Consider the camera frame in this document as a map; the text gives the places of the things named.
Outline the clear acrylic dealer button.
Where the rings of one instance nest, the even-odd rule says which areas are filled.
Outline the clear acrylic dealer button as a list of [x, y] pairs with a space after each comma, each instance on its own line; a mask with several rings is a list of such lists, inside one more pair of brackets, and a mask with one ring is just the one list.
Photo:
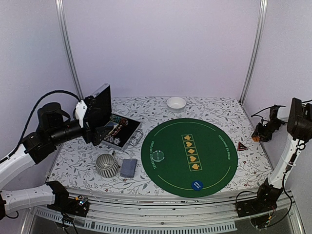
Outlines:
[[152, 158], [155, 162], [161, 162], [165, 158], [165, 155], [161, 150], [156, 150], [153, 152]]

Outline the blue small blind button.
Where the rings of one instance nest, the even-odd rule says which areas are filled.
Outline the blue small blind button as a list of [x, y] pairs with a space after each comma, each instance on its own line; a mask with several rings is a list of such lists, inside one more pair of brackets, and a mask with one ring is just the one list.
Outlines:
[[200, 191], [203, 189], [203, 183], [199, 180], [193, 181], [191, 183], [191, 188], [195, 191]]

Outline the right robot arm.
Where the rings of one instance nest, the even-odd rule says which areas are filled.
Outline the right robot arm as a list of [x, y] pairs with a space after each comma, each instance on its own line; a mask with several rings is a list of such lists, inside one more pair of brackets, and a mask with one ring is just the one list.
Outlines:
[[270, 120], [262, 119], [252, 133], [253, 141], [268, 142], [281, 125], [286, 124], [288, 132], [287, 143], [278, 164], [259, 187], [257, 197], [252, 202], [252, 208], [257, 213], [276, 205], [278, 198], [285, 190], [285, 182], [297, 158], [312, 139], [312, 101], [302, 101], [294, 97], [286, 121], [278, 118], [278, 110], [281, 107], [281, 105], [273, 105], [265, 108], [265, 110], [270, 110]]

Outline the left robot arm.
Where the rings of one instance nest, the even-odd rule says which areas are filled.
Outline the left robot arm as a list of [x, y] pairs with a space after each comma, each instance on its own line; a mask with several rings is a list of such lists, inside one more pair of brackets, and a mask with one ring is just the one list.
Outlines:
[[[75, 107], [75, 119], [62, 110], [58, 102], [47, 103], [37, 110], [39, 124], [35, 132], [22, 134], [13, 151], [0, 161], [0, 186], [3, 188], [21, 172], [39, 164], [53, 153], [57, 146], [72, 139], [83, 137], [86, 143], [99, 145], [112, 130], [106, 123], [111, 114], [110, 87], [79, 100]], [[50, 209], [65, 214], [85, 217], [89, 203], [80, 196], [70, 198], [68, 191], [58, 181], [50, 181], [42, 186], [18, 191], [0, 192], [0, 216], [46, 205]]]

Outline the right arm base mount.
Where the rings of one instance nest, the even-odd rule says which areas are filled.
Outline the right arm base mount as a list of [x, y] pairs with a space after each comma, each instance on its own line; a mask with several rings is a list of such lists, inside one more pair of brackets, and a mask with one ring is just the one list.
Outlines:
[[269, 198], [257, 196], [253, 199], [237, 201], [235, 207], [238, 217], [246, 217], [276, 209], [277, 203]]

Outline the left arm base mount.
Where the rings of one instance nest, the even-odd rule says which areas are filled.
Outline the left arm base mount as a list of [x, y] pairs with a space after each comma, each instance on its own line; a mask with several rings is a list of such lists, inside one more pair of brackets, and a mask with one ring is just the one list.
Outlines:
[[86, 217], [89, 206], [88, 197], [79, 195], [75, 198], [62, 198], [60, 201], [55, 201], [52, 205], [47, 205], [47, 208], [67, 215]]

